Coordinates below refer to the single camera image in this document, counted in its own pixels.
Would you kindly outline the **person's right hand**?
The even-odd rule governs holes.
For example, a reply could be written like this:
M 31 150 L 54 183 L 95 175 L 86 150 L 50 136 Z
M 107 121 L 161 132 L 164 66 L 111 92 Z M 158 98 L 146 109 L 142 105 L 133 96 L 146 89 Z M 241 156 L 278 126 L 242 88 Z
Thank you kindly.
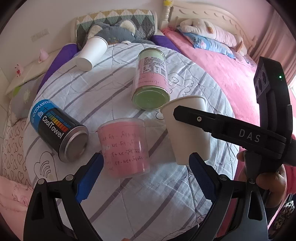
M 287 173 L 284 165 L 275 173 L 262 173 L 256 178 L 258 187 L 269 190 L 270 195 L 265 203 L 266 208 L 278 207 L 287 190 Z

